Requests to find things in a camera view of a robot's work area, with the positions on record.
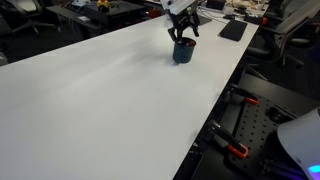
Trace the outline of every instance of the keyboard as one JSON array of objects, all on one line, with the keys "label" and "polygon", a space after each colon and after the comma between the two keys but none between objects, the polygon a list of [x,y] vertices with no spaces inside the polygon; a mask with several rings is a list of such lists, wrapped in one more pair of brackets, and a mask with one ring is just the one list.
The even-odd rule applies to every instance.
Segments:
[{"label": "keyboard", "polygon": [[247,28],[247,23],[237,20],[231,20],[220,32],[220,36],[231,39],[234,41],[240,41],[244,31]]}]

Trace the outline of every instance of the cable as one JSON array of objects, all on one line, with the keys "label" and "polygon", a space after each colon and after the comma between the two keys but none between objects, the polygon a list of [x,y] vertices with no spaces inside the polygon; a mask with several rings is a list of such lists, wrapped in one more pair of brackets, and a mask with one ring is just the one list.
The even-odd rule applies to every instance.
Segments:
[{"label": "cable", "polygon": [[[200,7],[198,7],[198,10],[200,10],[201,12],[202,12],[202,14],[203,15],[205,15],[204,14],[204,12],[202,11],[202,9],[200,8]],[[212,17],[212,18],[222,18],[222,17],[220,17],[220,16],[213,16],[213,15],[211,15],[208,11],[205,11],[210,17]]]},{"label": "cable", "polygon": [[207,16],[207,15],[205,15],[204,14],[204,12],[202,11],[202,9],[201,8],[199,8],[200,9],[200,11],[202,12],[202,14],[205,16],[205,17],[207,17],[207,18],[209,18],[209,19],[212,19],[212,20],[215,20],[215,21],[217,21],[217,22],[220,22],[220,23],[223,23],[223,24],[228,24],[228,23],[225,23],[225,22],[223,22],[223,21],[220,21],[220,20],[218,20],[218,19],[216,19],[215,17],[213,17],[213,16]]},{"label": "cable", "polygon": [[73,22],[72,19],[68,18],[68,24],[69,24],[69,27],[71,28],[71,34],[70,35],[71,35],[72,39],[76,42],[77,38],[76,38],[76,35],[75,35],[74,31],[73,31],[73,25],[71,27],[71,22]]},{"label": "cable", "polygon": [[69,34],[69,37],[71,37],[72,41],[73,41],[73,42],[77,42],[76,39],[75,39],[75,37],[73,36],[73,34],[70,33],[67,29],[65,29],[65,28],[63,27],[63,24],[62,24],[60,15],[57,15],[57,16],[58,16],[58,20],[59,20],[60,25],[61,25],[62,33],[64,32],[63,34],[66,35],[66,36],[68,36],[68,34]]},{"label": "cable", "polygon": [[115,9],[115,10],[113,12],[110,11],[109,15],[114,14],[115,12],[117,12],[120,9],[119,4],[110,3],[110,10],[112,10],[112,9]]},{"label": "cable", "polygon": [[62,6],[62,8],[67,7],[67,5],[69,5],[70,3],[71,3],[71,0],[70,0],[70,1],[68,1],[64,6]]},{"label": "cable", "polygon": [[84,5],[80,6],[80,7],[76,10],[76,13],[78,13],[83,6],[84,6]]}]

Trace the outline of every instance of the computer monitor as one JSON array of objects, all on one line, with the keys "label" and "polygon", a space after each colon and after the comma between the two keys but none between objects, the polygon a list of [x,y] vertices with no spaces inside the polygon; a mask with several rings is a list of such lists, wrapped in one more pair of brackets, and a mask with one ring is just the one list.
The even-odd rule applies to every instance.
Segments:
[{"label": "computer monitor", "polygon": [[226,0],[207,0],[207,8],[223,10]]}]

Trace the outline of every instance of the orange clamp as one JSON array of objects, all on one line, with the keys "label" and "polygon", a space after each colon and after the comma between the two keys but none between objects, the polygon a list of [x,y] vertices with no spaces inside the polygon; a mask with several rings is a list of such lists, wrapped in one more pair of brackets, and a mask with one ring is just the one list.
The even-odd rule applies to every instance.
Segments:
[{"label": "orange clamp", "polygon": [[244,153],[238,151],[236,148],[234,148],[231,144],[228,145],[228,149],[229,151],[234,154],[235,156],[237,156],[240,159],[244,159],[245,157],[248,156],[248,148],[246,146],[244,146],[243,144],[240,144],[246,151]]},{"label": "orange clamp", "polygon": [[247,103],[250,103],[250,104],[253,104],[253,105],[257,105],[260,103],[259,100],[254,100],[254,99],[251,99],[251,98],[244,98],[244,102],[247,102]]},{"label": "orange clamp", "polygon": [[261,25],[266,25],[267,23],[268,23],[268,19],[267,18],[262,18]]}]

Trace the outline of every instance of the dark blue cup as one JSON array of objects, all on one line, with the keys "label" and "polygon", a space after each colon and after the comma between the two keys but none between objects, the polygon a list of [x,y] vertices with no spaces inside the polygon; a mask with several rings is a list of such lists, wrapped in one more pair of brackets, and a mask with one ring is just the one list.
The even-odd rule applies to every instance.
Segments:
[{"label": "dark blue cup", "polygon": [[173,60],[177,64],[190,62],[196,42],[190,38],[182,38],[174,44]]}]

